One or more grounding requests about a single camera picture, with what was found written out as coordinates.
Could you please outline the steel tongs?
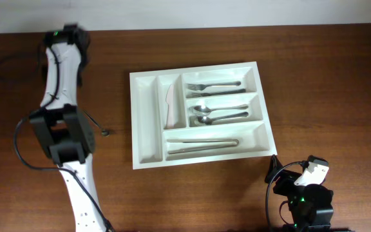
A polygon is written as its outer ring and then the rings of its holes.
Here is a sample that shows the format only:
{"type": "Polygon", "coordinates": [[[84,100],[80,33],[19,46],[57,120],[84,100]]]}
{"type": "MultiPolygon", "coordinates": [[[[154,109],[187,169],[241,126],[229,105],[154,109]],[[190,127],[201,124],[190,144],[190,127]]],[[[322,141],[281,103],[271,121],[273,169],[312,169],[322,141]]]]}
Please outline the steel tongs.
{"type": "Polygon", "coordinates": [[[177,150],[169,150],[169,155],[190,153],[195,151],[215,150],[220,148],[229,148],[239,145],[238,139],[170,139],[167,140],[170,144],[189,144],[186,148],[179,148],[177,150]]]}

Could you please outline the steel spoon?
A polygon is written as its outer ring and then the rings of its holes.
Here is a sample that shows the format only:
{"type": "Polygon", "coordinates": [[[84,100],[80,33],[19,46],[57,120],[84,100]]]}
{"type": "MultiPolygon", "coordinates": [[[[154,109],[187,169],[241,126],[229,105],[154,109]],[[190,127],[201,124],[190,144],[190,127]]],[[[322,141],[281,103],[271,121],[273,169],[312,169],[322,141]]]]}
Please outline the steel spoon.
{"type": "Polygon", "coordinates": [[[239,105],[239,106],[229,106],[223,108],[208,108],[206,105],[197,105],[192,107],[192,111],[197,116],[208,116],[213,111],[218,110],[246,110],[249,106],[247,104],[239,105]]]}
{"type": "Polygon", "coordinates": [[[247,111],[242,112],[242,113],[236,113],[232,115],[225,115],[221,117],[215,117],[215,118],[209,118],[207,116],[198,116],[195,120],[194,123],[198,126],[201,125],[212,125],[216,121],[224,121],[224,120],[229,120],[229,119],[239,119],[239,118],[244,118],[247,117],[249,113],[247,111]]]}

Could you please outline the steel fork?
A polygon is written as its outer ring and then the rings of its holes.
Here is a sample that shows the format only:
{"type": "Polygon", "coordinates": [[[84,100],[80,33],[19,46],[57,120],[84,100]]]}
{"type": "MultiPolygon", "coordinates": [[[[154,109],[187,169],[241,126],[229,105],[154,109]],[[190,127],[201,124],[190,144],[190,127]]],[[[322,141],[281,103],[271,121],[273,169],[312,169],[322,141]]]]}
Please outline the steel fork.
{"type": "Polygon", "coordinates": [[[237,93],[245,93],[246,89],[239,89],[239,90],[232,90],[232,91],[225,91],[225,92],[211,92],[211,93],[197,93],[192,92],[189,95],[187,95],[187,98],[197,98],[197,97],[210,97],[210,96],[216,96],[216,95],[230,95],[230,94],[237,94],[237,93]]]}
{"type": "Polygon", "coordinates": [[[212,83],[212,84],[192,84],[192,83],[187,83],[186,88],[188,90],[192,91],[203,91],[206,88],[210,87],[235,87],[235,86],[240,86],[241,82],[240,81],[234,81],[234,82],[222,82],[222,83],[212,83]]]}

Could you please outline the small steel teaspoon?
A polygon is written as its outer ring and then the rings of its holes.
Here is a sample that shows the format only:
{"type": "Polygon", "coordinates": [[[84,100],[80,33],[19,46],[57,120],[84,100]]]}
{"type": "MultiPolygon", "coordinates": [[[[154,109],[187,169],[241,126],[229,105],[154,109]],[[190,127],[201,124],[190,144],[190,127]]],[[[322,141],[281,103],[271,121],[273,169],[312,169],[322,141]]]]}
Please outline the small steel teaspoon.
{"type": "Polygon", "coordinates": [[[98,127],[98,129],[101,131],[101,135],[103,137],[110,136],[109,130],[103,128],[86,110],[83,110],[83,112],[91,120],[91,122],[94,123],[94,125],[96,125],[96,127],[98,127]]]}

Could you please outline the white plastic knife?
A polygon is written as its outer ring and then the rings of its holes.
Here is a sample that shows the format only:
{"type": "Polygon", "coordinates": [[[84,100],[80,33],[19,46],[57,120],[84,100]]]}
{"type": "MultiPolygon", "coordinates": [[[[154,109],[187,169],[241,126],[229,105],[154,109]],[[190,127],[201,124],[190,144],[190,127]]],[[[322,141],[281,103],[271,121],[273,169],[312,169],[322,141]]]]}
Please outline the white plastic knife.
{"type": "Polygon", "coordinates": [[[166,121],[166,128],[171,129],[175,125],[174,122],[174,89],[175,85],[171,84],[166,95],[166,103],[167,103],[167,121],[166,121]]]}

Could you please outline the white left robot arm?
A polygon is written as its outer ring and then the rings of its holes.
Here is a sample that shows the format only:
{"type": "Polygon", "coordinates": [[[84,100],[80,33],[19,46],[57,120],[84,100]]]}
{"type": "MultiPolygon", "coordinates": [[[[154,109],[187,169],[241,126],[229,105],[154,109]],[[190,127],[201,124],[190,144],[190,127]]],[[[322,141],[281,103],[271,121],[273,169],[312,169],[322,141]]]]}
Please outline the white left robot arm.
{"type": "Polygon", "coordinates": [[[66,24],[61,30],[47,32],[43,44],[48,61],[46,89],[30,123],[64,180],[76,231],[113,231],[100,208],[93,178],[95,136],[77,106],[81,72],[88,63],[89,34],[76,24],[66,24]]]}

